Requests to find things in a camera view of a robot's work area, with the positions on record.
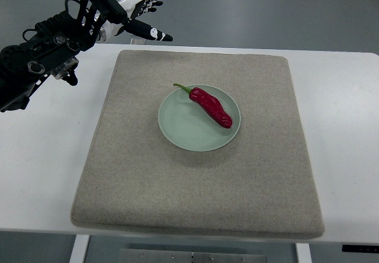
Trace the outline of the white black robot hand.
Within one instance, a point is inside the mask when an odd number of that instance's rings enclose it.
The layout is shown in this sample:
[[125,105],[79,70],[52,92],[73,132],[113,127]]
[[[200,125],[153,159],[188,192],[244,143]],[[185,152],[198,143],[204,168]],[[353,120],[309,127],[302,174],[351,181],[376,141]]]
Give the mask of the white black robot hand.
[[155,12],[163,0],[80,0],[80,4],[78,20],[94,42],[104,43],[124,31],[146,40],[173,40],[169,34],[137,19]]

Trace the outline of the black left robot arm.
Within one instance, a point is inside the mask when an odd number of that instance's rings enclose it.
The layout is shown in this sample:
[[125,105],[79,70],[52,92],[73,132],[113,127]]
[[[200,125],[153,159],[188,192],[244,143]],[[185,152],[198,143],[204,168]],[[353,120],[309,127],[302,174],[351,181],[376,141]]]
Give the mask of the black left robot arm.
[[31,96],[50,76],[78,83],[76,54],[90,49],[98,9],[90,0],[79,0],[76,18],[65,9],[37,23],[31,38],[1,50],[1,112],[23,110]]

